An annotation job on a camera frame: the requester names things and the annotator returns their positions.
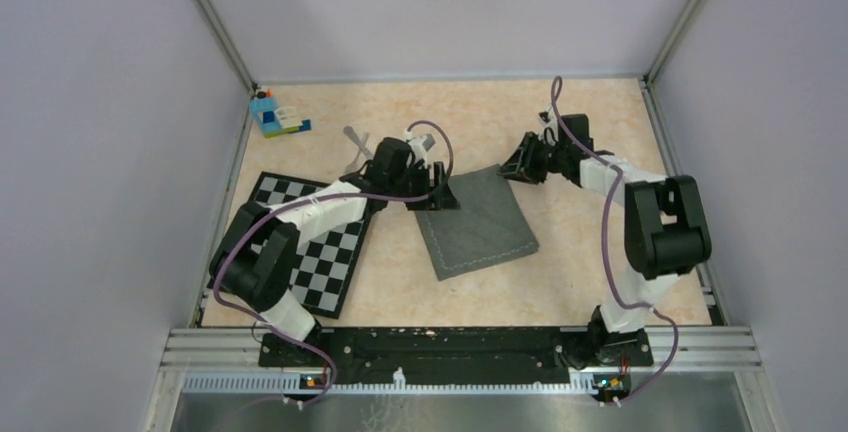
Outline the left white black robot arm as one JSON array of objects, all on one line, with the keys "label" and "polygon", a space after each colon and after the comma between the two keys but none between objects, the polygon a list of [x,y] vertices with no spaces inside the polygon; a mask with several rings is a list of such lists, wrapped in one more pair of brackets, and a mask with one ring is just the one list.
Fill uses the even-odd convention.
[{"label": "left white black robot arm", "polygon": [[284,204],[248,201],[239,207],[209,264],[213,294],[228,293],[285,335],[283,353],[297,365],[319,356],[316,318],[290,286],[298,249],[337,228],[369,219],[391,202],[410,211],[456,210],[447,186],[450,168],[428,158],[430,134],[383,139],[358,170]]}]

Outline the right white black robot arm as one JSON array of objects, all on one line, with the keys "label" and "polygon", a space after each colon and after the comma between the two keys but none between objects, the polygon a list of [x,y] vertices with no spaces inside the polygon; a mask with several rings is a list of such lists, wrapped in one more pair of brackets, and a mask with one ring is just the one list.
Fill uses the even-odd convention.
[{"label": "right white black robot arm", "polygon": [[658,302],[712,252],[697,182],[651,173],[595,149],[583,114],[555,118],[543,112],[540,121],[542,133],[526,133],[499,176],[539,184],[558,174],[605,199],[601,254],[609,297],[585,332],[565,339],[557,357],[575,369],[633,358],[650,364],[648,317],[670,319]]}]

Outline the grey cloth napkin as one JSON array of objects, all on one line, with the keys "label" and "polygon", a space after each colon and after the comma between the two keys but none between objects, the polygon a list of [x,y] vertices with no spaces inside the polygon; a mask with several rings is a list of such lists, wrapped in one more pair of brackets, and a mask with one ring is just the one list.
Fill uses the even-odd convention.
[{"label": "grey cloth napkin", "polygon": [[435,275],[446,281],[536,253],[539,242],[497,164],[449,180],[456,210],[416,220]]}]

